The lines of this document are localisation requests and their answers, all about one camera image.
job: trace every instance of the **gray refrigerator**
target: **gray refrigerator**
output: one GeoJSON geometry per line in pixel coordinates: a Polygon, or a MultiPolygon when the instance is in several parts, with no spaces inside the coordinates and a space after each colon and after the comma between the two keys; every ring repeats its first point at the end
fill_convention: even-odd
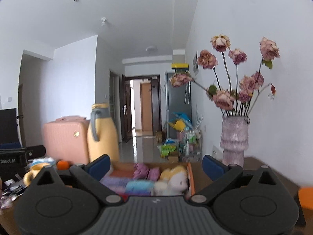
{"type": "MultiPolygon", "coordinates": [[[[187,116],[191,118],[191,97],[188,103],[188,97],[185,104],[185,94],[186,94],[186,85],[182,87],[172,87],[170,83],[171,76],[174,75],[174,72],[165,73],[165,91],[166,91],[166,121],[169,122],[175,116],[173,112],[177,113],[186,113],[187,116]]],[[[167,137],[168,138],[177,138],[176,130],[167,124],[167,137]]]]}

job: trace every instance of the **floor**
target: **floor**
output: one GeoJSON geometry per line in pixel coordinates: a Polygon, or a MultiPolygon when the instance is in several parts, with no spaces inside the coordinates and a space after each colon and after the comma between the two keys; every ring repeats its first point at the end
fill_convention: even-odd
{"type": "Polygon", "coordinates": [[[155,138],[148,136],[133,137],[127,143],[120,144],[120,161],[126,163],[159,163],[167,162],[160,158],[160,151],[155,138]]]}
{"type": "Polygon", "coordinates": [[[135,129],[133,129],[133,137],[140,137],[140,136],[152,136],[153,132],[139,132],[139,131],[135,131],[135,129]]]}

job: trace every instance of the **suitcase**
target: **suitcase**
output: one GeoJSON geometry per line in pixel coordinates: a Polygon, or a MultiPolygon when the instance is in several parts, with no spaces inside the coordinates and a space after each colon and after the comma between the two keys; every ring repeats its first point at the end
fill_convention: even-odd
{"type": "Polygon", "coordinates": [[[89,120],[80,116],[58,118],[43,125],[43,142],[48,156],[72,163],[88,164],[89,120]]]}

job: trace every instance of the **thermos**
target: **thermos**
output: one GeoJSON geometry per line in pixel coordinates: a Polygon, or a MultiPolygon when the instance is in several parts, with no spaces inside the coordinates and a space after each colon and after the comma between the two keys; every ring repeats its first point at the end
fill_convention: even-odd
{"type": "Polygon", "coordinates": [[[90,162],[101,155],[108,155],[111,161],[120,160],[117,131],[108,103],[92,105],[87,140],[90,162]]]}

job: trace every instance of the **ribbed vase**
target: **ribbed vase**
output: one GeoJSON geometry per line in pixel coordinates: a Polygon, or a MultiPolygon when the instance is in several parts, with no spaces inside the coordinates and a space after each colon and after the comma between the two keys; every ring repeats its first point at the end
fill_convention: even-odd
{"type": "Polygon", "coordinates": [[[248,144],[248,118],[223,117],[220,146],[224,148],[223,164],[237,164],[243,167],[244,151],[248,144]]]}

